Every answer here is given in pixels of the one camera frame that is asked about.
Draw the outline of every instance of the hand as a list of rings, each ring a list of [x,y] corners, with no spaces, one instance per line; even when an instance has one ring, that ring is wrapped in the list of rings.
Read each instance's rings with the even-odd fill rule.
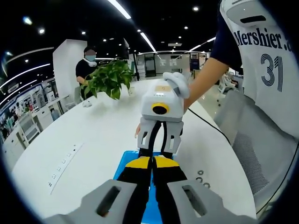
[[[137,138],[138,133],[140,132],[140,124],[136,128],[135,138]]]

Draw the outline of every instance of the green leaves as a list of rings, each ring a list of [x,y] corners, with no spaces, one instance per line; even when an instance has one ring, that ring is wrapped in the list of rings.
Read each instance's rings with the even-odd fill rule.
[[[121,97],[121,91],[119,88],[115,88],[111,91],[111,96],[112,99],[120,99]]]
[[[113,60],[107,64],[101,64],[89,76],[88,88],[84,94],[92,92],[97,97],[97,92],[105,92],[112,99],[120,99],[121,84],[129,89],[132,81],[133,72],[128,68],[127,61]]]

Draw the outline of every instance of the jersey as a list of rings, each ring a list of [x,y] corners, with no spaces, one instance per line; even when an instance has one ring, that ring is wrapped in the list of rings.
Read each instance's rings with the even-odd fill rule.
[[[257,0],[223,0],[220,13],[241,54],[244,94],[299,138],[299,68],[284,33]]]

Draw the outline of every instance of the chair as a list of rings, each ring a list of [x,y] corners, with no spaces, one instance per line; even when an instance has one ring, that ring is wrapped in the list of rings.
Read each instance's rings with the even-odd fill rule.
[[[76,105],[80,104],[83,101],[81,97],[81,89],[80,86],[76,87],[74,90],[74,101],[65,104],[65,108],[67,111],[69,111],[71,108],[75,107]]]
[[[74,92],[74,102],[76,104],[79,104],[83,101],[83,99],[81,98],[81,89],[80,86],[75,88],[75,92]]]
[[[219,80],[218,90],[220,92],[220,95],[217,99],[218,106],[221,106],[221,101],[225,98],[225,94],[229,90],[235,89],[235,84],[231,83],[230,78],[227,75],[223,75]]]
[[[221,94],[224,94],[229,89],[233,89],[235,87],[235,84],[231,83],[230,78],[228,78],[226,75],[223,75],[219,81],[220,83],[218,86],[218,90]]]
[[[252,99],[238,91],[228,92],[214,120],[244,169],[260,216],[292,173],[298,139],[283,132]]]
[[[37,124],[33,121],[31,112],[23,114],[18,119],[18,122],[20,124],[24,139],[29,145],[33,141],[33,139],[40,134],[40,130],[37,127]]]

